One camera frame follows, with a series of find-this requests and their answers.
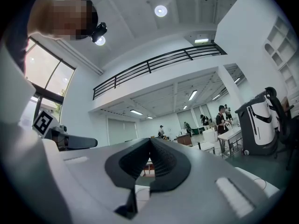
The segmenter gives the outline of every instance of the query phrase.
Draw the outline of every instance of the black metal railing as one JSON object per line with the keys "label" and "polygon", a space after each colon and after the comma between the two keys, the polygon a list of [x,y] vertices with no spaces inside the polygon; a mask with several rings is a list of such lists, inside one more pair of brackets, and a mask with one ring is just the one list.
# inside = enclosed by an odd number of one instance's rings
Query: black metal railing
{"label": "black metal railing", "polygon": [[226,55],[226,52],[222,50],[216,43],[211,41],[211,44],[205,44],[200,46],[188,47],[171,51],[144,62],[140,62],[130,68],[118,73],[117,75],[109,78],[103,83],[99,84],[93,89],[93,99],[97,98],[102,93],[116,87],[128,80],[141,76],[146,73],[152,73],[152,71],[162,68],[174,63],[183,62],[185,60],[194,60],[202,56],[216,56]]}

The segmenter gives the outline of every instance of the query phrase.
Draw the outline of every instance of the white ceiling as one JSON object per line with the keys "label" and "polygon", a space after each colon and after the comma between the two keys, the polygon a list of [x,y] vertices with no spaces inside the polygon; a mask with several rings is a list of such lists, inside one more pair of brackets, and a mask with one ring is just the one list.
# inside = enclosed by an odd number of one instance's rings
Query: white ceiling
{"label": "white ceiling", "polygon": [[[97,46],[90,39],[68,41],[78,54],[82,54],[98,68],[125,53],[128,49],[164,35],[177,34],[191,41],[198,35],[215,35],[215,24],[218,24],[236,0],[92,0],[95,4],[99,22],[107,24],[108,32],[104,35],[106,44]],[[157,5],[167,7],[165,17],[157,17],[154,9]],[[189,27],[196,25],[190,34]]]}
{"label": "white ceiling", "polygon": [[[243,73],[236,65],[227,68],[227,70],[234,80],[241,77],[240,81],[242,81],[244,78]],[[198,92],[194,98],[189,101],[188,99],[194,90]],[[147,116],[159,117],[174,112],[180,112],[185,105],[188,105],[186,108],[186,110],[188,110],[191,107],[197,107],[212,101],[218,94],[221,94],[220,97],[222,97],[222,95],[226,93],[225,85],[218,74],[211,72],[127,99],[125,102],[110,106],[104,110],[132,118],[146,119]],[[143,115],[134,114],[130,112],[130,110],[136,110]]]}

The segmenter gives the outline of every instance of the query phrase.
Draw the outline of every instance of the person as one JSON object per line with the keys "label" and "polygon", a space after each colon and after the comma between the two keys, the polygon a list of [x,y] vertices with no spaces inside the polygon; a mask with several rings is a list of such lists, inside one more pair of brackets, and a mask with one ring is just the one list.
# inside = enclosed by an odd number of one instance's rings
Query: person
{"label": "person", "polygon": [[210,127],[209,118],[207,116],[204,116],[203,114],[200,115],[200,118],[201,118],[202,125],[205,127],[205,130],[208,130]]}
{"label": "person", "polygon": [[230,107],[228,108],[228,105],[227,104],[225,104],[224,105],[225,106],[225,115],[226,115],[226,119],[231,119],[231,120],[233,120],[233,118],[232,118],[232,115],[231,115],[231,113],[230,113]]}
{"label": "person", "polygon": [[164,130],[163,130],[163,126],[160,125],[160,128],[158,130],[158,137],[161,137],[162,139],[164,138]]}
{"label": "person", "polygon": [[4,41],[25,73],[28,37],[39,33],[52,39],[79,40],[93,34],[97,11],[90,0],[30,0],[8,25]]}
{"label": "person", "polygon": [[184,129],[187,130],[187,133],[190,135],[190,137],[192,137],[192,134],[191,134],[192,129],[187,122],[184,122]]}
{"label": "person", "polygon": [[[218,134],[223,134],[225,132],[228,131],[228,128],[225,128],[226,125],[226,121],[223,117],[223,113],[225,112],[225,108],[223,105],[219,106],[219,113],[216,116],[216,125],[218,128]],[[220,148],[221,148],[221,153],[225,152],[225,141],[221,140],[221,144],[220,144]]]}

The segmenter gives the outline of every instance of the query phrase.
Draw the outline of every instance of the black chair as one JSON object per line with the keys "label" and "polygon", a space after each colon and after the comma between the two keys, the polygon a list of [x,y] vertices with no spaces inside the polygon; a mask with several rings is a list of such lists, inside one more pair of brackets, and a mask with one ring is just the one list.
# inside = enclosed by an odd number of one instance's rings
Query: black chair
{"label": "black chair", "polygon": [[299,115],[295,116],[294,118],[289,118],[286,116],[286,112],[292,109],[294,106],[290,106],[287,111],[284,111],[279,99],[276,97],[276,90],[273,87],[266,88],[266,96],[271,101],[273,108],[277,112],[279,117],[279,124],[280,124],[280,131],[278,134],[278,138],[281,143],[285,145],[284,148],[278,150],[275,153],[274,158],[276,159],[278,153],[290,150],[289,160],[286,166],[286,170],[290,169],[291,158],[294,149],[299,148]]}

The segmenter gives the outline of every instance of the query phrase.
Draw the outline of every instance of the floor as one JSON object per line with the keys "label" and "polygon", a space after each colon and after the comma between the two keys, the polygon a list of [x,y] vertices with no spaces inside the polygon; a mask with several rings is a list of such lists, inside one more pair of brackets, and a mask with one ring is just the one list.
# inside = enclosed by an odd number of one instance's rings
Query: floor
{"label": "floor", "polygon": [[[197,142],[204,143],[205,140],[203,135],[193,135],[191,137],[192,144],[197,145]],[[215,154],[220,156],[221,149],[219,141],[214,142],[215,144]],[[283,148],[284,145],[278,144],[278,150]],[[235,154],[230,158],[226,158],[225,160],[233,165],[234,167],[242,168],[264,180],[271,183],[278,189],[283,189],[287,186],[291,175],[293,174],[292,170],[287,171],[285,169],[287,160],[289,157],[288,152],[283,152],[278,154],[278,158],[274,159],[274,155],[269,156],[245,156],[241,153]],[[294,167],[295,163],[299,160],[299,152],[294,151],[292,157],[292,166]],[[139,177],[136,181],[137,185],[141,186],[149,186],[150,183],[154,180],[154,177]]]}

